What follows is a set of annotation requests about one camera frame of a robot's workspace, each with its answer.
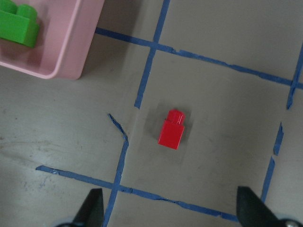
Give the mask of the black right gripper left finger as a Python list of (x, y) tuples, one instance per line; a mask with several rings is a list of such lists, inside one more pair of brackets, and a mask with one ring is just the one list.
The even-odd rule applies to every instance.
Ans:
[(72, 227), (101, 227), (104, 220), (104, 202), (102, 188), (91, 189), (78, 213)]

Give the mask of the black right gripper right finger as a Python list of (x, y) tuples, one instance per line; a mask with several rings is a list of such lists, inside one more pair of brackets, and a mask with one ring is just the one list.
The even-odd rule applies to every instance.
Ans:
[(299, 221), (277, 216), (247, 186), (237, 188), (236, 216), (242, 227), (301, 227)]

